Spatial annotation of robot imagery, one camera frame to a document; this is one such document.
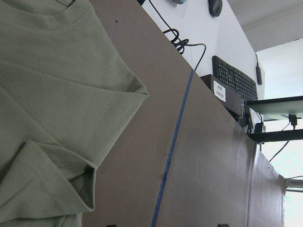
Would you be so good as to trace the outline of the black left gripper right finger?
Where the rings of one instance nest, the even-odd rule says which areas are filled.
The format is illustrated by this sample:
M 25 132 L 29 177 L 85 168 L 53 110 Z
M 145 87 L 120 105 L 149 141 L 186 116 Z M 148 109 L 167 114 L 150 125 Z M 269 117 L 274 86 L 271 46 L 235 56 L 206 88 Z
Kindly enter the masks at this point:
M 217 227 L 230 227 L 230 226 L 227 223 L 223 223 L 223 224 L 221 223 L 221 224 L 218 224 Z

